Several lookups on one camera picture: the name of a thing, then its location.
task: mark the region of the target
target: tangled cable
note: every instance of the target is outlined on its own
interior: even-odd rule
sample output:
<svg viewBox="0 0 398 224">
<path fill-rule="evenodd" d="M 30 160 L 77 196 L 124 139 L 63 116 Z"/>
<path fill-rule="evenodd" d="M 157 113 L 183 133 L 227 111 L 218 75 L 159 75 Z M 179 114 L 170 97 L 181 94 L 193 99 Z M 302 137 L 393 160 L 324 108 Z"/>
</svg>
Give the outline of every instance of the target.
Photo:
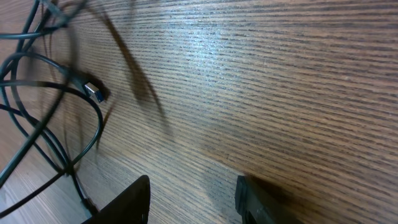
<svg viewBox="0 0 398 224">
<path fill-rule="evenodd" d="M 40 2 L 44 5 L 47 6 L 44 14 L 42 15 L 42 18 L 40 22 L 38 23 L 37 27 L 33 32 L 28 32 L 29 28 L 34 20 L 34 17 L 36 15 L 37 9 L 40 5 Z M 56 1 L 49 1 L 49 0 L 35 0 L 34 5 L 32 6 L 32 9 L 29 13 L 29 16 L 25 22 L 25 26 L 20 34 L 0 34 L 0 39 L 16 39 L 18 40 L 16 52 L 12 55 L 10 55 L 5 61 L 2 63 L 0 66 L 0 91 L 1 91 L 1 96 L 3 99 L 4 104 L 0 104 L 0 109 L 5 110 L 9 113 L 9 116 L 11 117 L 12 122 L 17 126 L 19 131 L 27 138 L 26 142 L 23 144 L 23 146 L 15 153 L 14 157 L 9 161 L 9 163 L 5 166 L 5 168 L 1 171 L 0 173 L 0 188 L 4 185 L 6 180 L 9 178 L 9 176 L 12 174 L 14 169 L 18 166 L 18 164 L 21 162 L 22 158 L 26 155 L 28 150 L 34 146 L 38 152 L 43 156 L 43 158 L 50 164 L 50 166 L 57 171 L 57 175 L 52 177 L 48 182 L 46 182 L 44 185 L 39 187 L 37 190 L 33 191 L 30 195 L 27 197 L 23 198 L 21 201 L 17 202 L 13 206 L 5 209 L 4 211 L 0 212 L 0 218 L 5 217 L 6 215 L 10 214 L 26 202 L 28 202 L 30 199 L 34 198 L 36 195 L 41 193 L 43 190 L 45 190 L 48 186 L 53 184 L 56 180 L 58 180 L 62 175 L 70 175 L 72 177 L 73 183 L 75 185 L 76 191 L 78 192 L 79 197 L 81 198 L 81 202 L 83 206 L 90 211 L 92 215 L 94 215 L 97 211 L 95 206 L 91 203 L 91 201 L 86 198 L 83 195 L 81 185 L 76 177 L 75 170 L 73 166 L 91 149 L 93 144 L 97 141 L 97 139 L 100 137 L 101 132 L 103 130 L 103 117 L 101 114 L 101 110 L 98 107 L 98 105 L 89 97 L 87 94 L 85 94 L 82 91 L 69 88 L 68 84 L 70 80 L 74 79 L 78 74 L 75 73 L 77 71 L 76 69 L 76 57 L 74 54 L 76 54 L 76 46 L 75 44 L 71 43 L 71 57 L 70 57 L 70 66 L 65 67 L 63 65 L 60 65 L 59 63 L 51 60 L 50 58 L 29 52 L 29 49 L 32 47 L 32 44 L 34 41 L 42 36 L 52 34 L 56 30 L 59 29 L 67 29 L 67 24 L 71 19 L 73 19 L 85 6 L 86 6 L 87 0 L 82 0 L 81 3 L 77 5 L 75 10 L 67 15 L 63 13 L 59 7 L 57 7 Z M 54 26 L 46 27 L 46 23 L 49 21 L 50 18 L 57 18 L 58 22 Z M 29 58 L 35 58 L 39 59 L 43 62 L 48 63 L 49 65 L 55 67 L 60 73 L 62 73 L 66 79 L 63 84 L 59 83 L 51 83 L 51 82 L 35 82 L 35 81 L 26 81 L 26 80 L 17 80 L 17 68 L 19 64 L 19 60 L 22 57 L 29 57 Z M 10 75 L 9 80 L 4 80 L 5 77 Z M 57 95 L 53 105 L 50 107 L 49 111 L 47 114 L 42 118 L 41 121 L 35 119 L 33 116 L 31 116 L 27 110 L 25 109 L 24 104 L 22 103 L 19 93 L 17 90 L 17 86 L 35 86 L 35 87 L 46 87 L 46 88 L 54 88 L 60 90 L 59 94 Z M 13 99 L 16 102 L 16 105 L 18 107 L 18 110 L 15 108 L 10 107 L 9 103 L 9 98 L 7 97 L 6 94 L 6 87 L 11 88 L 11 93 L 13 96 Z M 68 157 L 68 154 L 65 152 L 62 144 L 60 141 L 57 139 L 57 137 L 54 135 L 51 130 L 49 130 L 46 126 L 49 123 L 51 117 L 53 116 L 54 112 L 58 108 L 63 96 L 65 93 L 71 93 L 73 95 L 76 95 L 83 100 L 85 100 L 87 103 L 89 103 L 94 110 L 96 111 L 96 114 L 98 116 L 98 127 L 97 130 L 91 139 L 91 141 L 88 143 L 88 145 L 84 148 L 84 150 L 76 156 L 74 159 L 70 159 Z M 21 124 L 18 122 L 16 116 L 21 116 L 25 118 L 33 127 L 34 131 L 31 134 L 28 134 L 27 131 L 21 126 Z M 40 148 L 38 144 L 36 144 L 36 139 L 42 136 L 44 141 L 47 143 L 49 148 L 52 150 L 52 152 L 55 154 L 56 158 L 59 160 L 61 163 L 62 167 L 59 167 L 54 163 L 48 155 Z"/>
</svg>

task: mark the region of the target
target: brown wood grain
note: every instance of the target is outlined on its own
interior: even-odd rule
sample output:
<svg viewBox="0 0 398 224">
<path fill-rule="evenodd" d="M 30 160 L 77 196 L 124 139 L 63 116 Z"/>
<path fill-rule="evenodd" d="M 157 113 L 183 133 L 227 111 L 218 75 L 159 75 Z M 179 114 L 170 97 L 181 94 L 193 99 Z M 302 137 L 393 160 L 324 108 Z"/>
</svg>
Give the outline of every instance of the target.
<svg viewBox="0 0 398 224">
<path fill-rule="evenodd" d="M 22 27 L 30 3 L 19 2 L 13 11 L 0 4 L 2 32 Z M 396 223 L 397 15 L 389 0 L 91 1 L 72 25 L 80 67 L 111 95 L 101 140 L 77 167 L 87 194 L 102 208 L 147 174 L 149 223 L 241 223 L 234 188 L 247 174 L 305 223 Z M 5 43 L 2 58 L 13 50 Z M 67 63 L 68 53 L 57 32 L 53 59 Z M 53 91 L 38 93 L 24 98 L 51 103 Z M 50 127 L 77 155 L 95 119 L 67 96 Z M 35 168 L 38 155 L 31 161 L 26 169 L 51 177 Z M 70 188 L 41 194 L 57 203 L 34 200 L 10 220 L 42 222 L 64 206 L 70 215 L 53 220 L 80 222 L 78 197 L 62 183 Z M 63 202 L 57 191 L 71 196 Z"/>
</svg>

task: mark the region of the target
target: wire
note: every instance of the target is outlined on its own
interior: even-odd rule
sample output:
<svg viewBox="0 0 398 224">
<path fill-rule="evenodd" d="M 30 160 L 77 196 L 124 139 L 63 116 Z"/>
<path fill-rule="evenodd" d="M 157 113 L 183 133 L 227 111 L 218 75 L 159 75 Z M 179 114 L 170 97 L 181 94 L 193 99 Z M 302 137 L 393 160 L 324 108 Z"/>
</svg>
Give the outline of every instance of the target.
<svg viewBox="0 0 398 224">
<path fill-rule="evenodd" d="M 40 4 L 40 1 L 42 1 L 42 4 L 47 5 L 46 11 L 43 13 L 42 18 L 40 22 L 38 23 L 37 27 L 33 32 L 29 32 L 28 30 L 32 24 L 32 21 L 37 13 L 38 6 Z M 21 162 L 23 157 L 26 155 L 28 150 L 34 146 L 37 148 L 37 150 L 40 152 L 40 154 L 44 157 L 44 159 L 50 164 L 52 168 L 54 168 L 57 171 L 57 175 L 51 178 L 47 183 L 39 187 L 37 190 L 33 191 L 30 195 L 27 197 L 23 198 L 21 201 L 17 202 L 13 206 L 5 209 L 5 211 L 0 212 L 0 218 L 5 217 L 6 215 L 10 214 L 13 212 L 15 209 L 18 209 L 20 206 L 28 202 L 30 199 L 34 198 L 36 195 L 41 193 L 43 190 L 45 190 L 48 186 L 53 184 L 57 179 L 59 179 L 62 175 L 64 174 L 70 174 L 73 180 L 73 183 L 75 185 L 76 191 L 81 198 L 82 204 L 90 211 L 92 215 L 96 213 L 96 209 L 93 209 L 93 205 L 90 205 L 88 203 L 88 199 L 85 198 L 85 196 L 82 193 L 82 188 L 81 184 L 78 182 L 78 178 L 75 174 L 73 166 L 91 149 L 93 144 L 97 141 L 99 136 L 101 136 L 101 132 L 103 129 L 103 117 L 101 114 L 101 110 L 98 107 L 98 105 L 91 100 L 88 96 L 86 96 L 84 93 L 68 88 L 67 85 L 71 78 L 73 78 L 76 74 L 74 74 L 77 65 L 77 49 L 76 49 L 76 43 L 74 42 L 75 37 L 74 33 L 72 32 L 67 32 L 69 35 L 69 38 L 71 40 L 71 54 L 70 54 L 70 67 L 64 67 L 57 62 L 51 60 L 48 57 L 45 57 L 40 54 L 35 54 L 35 53 L 30 53 L 28 50 L 34 43 L 34 41 L 38 37 L 43 37 L 47 34 L 52 34 L 58 29 L 61 28 L 66 28 L 67 24 L 85 7 L 87 3 L 87 0 L 82 0 L 81 3 L 77 5 L 75 10 L 67 15 L 63 13 L 63 10 L 60 10 L 57 7 L 57 2 L 52 1 L 50 2 L 49 0 L 35 0 L 32 6 L 32 9 L 28 15 L 28 18 L 25 22 L 25 26 L 20 34 L 0 34 L 0 39 L 17 39 L 18 45 L 16 48 L 16 52 L 12 55 L 10 55 L 5 61 L 3 61 L 2 65 L 0 66 L 0 89 L 1 89 L 1 95 L 4 100 L 4 104 L 0 104 L 0 110 L 5 110 L 9 112 L 10 117 L 12 122 L 17 126 L 17 128 L 21 131 L 21 133 L 27 138 L 26 142 L 23 144 L 23 146 L 17 151 L 17 153 L 14 155 L 14 157 L 9 161 L 9 163 L 5 166 L 5 168 L 1 171 L 0 173 L 0 188 L 4 185 L 8 177 L 12 174 L 13 170 L 17 167 L 17 165 Z M 58 18 L 59 22 L 55 24 L 54 26 L 51 27 L 45 27 L 46 23 L 49 21 L 51 17 Z M 24 45 L 24 40 L 28 39 L 29 41 Z M 30 57 L 30 58 L 35 58 L 38 60 L 41 60 L 43 62 L 48 63 L 52 67 L 55 67 L 58 69 L 59 72 L 61 72 L 65 76 L 65 81 L 63 84 L 59 83 L 50 83 L 50 82 L 34 82 L 34 81 L 24 81 L 24 80 L 17 80 L 17 67 L 19 64 L 19 60 L 22 57 Z M 10 80 L 4 80 L 5 77 L 11 72 L 11 78 Z M 16 102 L 16 105 L 18 107 L 17 109 L 11 108 L 10 103 L 6 94 L 6 87 L 10 86 L 12 95 L 14 97 L 14 100 Z M 35 119 L 33 116 L 31 116 L 27 110 L 25 109 L 21 99 L 19 98 L 19 94 L 17 91 L 17 86 L 36 86 L 40 88 L 55 88 L 60 90 L 58 93 L 53 105 L 50 107 L 49 111 L 47 114 L 42 118 L 41 121 Z M 70 159 L 65 152 L 62 144 L 60 141 L 57 139 L 57 137 L 54 135 L 53 132 L 51 132 L 48 128 L 46 128 L 48 122 L 50 121 L 51 117 L 53 116 L 54 112 L 58 108 L 63 96 L 65 93 L 71 93 L 73 95 L 76 95 L 82 99 L 84 99 L 86 102 L 88 102 L 96 111 L 96 114 L 98 116 L 98 127 L 95 132 L 95 135 L 91 139 L 91 141 L 88 143 L 88 145 L 84 148 L 84 150 L 76 156 L 74 159 Z M 28 134 L 25 129 L 19 124 L 18 120 L 16 119 L 17 116 L 22 116 L 28 122 L 34 127 L 34 131 L 32 134 Z M 57 156 L 58 160 L 61 162 L 63 165 L 63 169 L 59 168 L 58 165 L 56 165 L 49 157 L 44 153 L 44 151 L 35 143 L 36 139 L 42 135 L 43 139 L 53 150 L 54 154 Z"/>
</svg>

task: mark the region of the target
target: metal connector tip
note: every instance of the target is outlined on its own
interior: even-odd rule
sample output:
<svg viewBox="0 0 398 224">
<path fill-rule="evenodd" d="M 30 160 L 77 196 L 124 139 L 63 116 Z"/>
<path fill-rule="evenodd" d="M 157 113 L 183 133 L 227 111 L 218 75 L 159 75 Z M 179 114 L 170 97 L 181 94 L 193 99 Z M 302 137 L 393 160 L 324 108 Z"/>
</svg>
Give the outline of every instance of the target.
<svg viewBox="0 0 398 224">
<path fill-rule="evenodd" d="M 101 91 L 91 83 L 87 83 L 85 85 L 86 94 L 95 102 L 101 103 L 104 101 L 104 96 L 102 95 Z"/>
</svg>

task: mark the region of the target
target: black plastic object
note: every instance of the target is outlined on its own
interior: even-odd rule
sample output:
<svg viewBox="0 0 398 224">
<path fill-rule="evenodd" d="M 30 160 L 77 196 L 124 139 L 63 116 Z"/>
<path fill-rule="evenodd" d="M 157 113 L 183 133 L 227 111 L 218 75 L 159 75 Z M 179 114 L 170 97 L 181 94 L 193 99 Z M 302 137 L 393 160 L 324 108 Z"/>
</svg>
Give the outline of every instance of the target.
<svg viewBox="0 0 398 224">
<path fill-rule="evenodd" d="M 146 224 L 148 223 L 149 203 L 149 177 L 143 175 L 83 224 Z"/>
<path fill-rule="evenodd" d="M 302 224 L 249 177 L 238 176 L 235 207 L 243 224 Z"/>
</svg>

